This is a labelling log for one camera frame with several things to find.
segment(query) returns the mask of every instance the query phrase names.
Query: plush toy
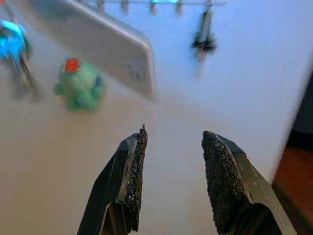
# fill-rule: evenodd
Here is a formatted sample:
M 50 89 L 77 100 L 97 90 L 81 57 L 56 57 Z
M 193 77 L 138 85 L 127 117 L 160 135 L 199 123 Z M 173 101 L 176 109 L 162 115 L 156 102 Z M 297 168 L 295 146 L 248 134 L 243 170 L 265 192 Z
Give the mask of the plush toy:
M 70 58 L 63 64 L 60 83 L 55 85 L 54 93 L 64 97 L 69 110 L 93 111 L 98 107 L 103 88 L 99 73 L 92 65 Z

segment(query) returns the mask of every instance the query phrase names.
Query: hook rack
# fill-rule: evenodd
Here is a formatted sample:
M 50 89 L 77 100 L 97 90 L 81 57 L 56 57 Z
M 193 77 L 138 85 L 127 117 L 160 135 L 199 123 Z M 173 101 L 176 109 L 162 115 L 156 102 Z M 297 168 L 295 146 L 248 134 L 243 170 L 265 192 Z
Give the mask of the hook rack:
M 156 15 L 157 9 L 156 5 L 175 5 L 176 13 L 178 15 L 182 14 L 182 7 L 184 5 L 199 5 L 199 6 L 221 6 L 225 5 L 226 2 L 212 2 L 211 0 L 207 1 L 183 1 L 183 0 L 87 0 L 84 3 L 97 2 L 97 6 L 100 10 L 105 11 L 105 4 L 107 3 L 119 3 L 121 4 L 121 9 L 125 14 L 129 13 L 130 4 L 148 4 L 150 12 L 152 15 Z

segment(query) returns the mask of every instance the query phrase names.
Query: wooden surface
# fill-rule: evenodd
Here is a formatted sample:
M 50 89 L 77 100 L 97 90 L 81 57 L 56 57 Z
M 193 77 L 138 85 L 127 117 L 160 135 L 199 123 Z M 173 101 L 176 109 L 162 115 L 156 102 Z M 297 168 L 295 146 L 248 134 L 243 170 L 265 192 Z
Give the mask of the wooden surface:
M 286 147 L 276 180 L 287 197 L 313 225 L 313 152 Z

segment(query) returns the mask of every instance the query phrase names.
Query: black tool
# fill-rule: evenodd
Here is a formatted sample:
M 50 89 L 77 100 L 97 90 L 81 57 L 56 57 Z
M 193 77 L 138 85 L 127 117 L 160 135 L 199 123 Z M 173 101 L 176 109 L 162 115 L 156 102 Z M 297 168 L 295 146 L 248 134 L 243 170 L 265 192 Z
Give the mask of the black tool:
M 192 47 L 197 48 L 199 52 L 213 53 L 217 47 L 216 39 L 211 34 L 212 11 L 208 8 L 203 13 L 200 21 L 200 29 L 192 44 Z
M 142 170 L 148 135 L 123 140 L 95 181 L 78 235 L 127 235 L 138 231 Z
M 219 234 L 296 235 L 275 193 L 234 142 L 205 131 L 207 190 Z

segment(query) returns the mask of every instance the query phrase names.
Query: hanging object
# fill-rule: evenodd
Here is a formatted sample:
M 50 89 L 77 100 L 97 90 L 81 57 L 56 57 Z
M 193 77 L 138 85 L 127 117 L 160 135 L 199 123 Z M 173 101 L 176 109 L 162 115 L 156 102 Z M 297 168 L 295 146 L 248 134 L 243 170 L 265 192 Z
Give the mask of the hanging object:
M 177 3 L 176 3 L 176 13 L 178 15 L 182 14 L 182 5 L 183 5 L 182 0 L 178 0 Z
M 31 55 L 28 36 L 21 25 L 14 23 L 15 16 L 5 1 L 1 0 L 0 5 L 6 9 L 11 20 L 0 20 L 0 60 L 8 62 L 13 68 L 18 96 L 28 91 L 33 94 L 34 99 L 38 99 L 38 86 L 28 65 Z
M 129 1 L 128 0 L 121 0 L 122 3 L 122 10 L 126 15 L 128 15 L 129 12 Z
M 54 93 L 64 99 L 69 110 L 94 111 L 103 88 L 103 81 L 92 65 L 69 58 L 62 65 L 60 82 L 55 85 Z
M 206 9 L 200 20 L 200 28 L 196 34 L 196 37 L 192 43 L 192 47 L 196 49 L 196 57 L 200 62 L 198 69 L 198 76 L 202 75 L 204 61 L 208 53 L 213 53 L 217 48 L 216 38 L 211 33 L 212 25 L 212 6 L 225 5 L 225 2 L 212 2 L 207 0 Z
M 157 14 L 156 3 L 153 0 L 150 1 L 150 12 L 154 16 Z

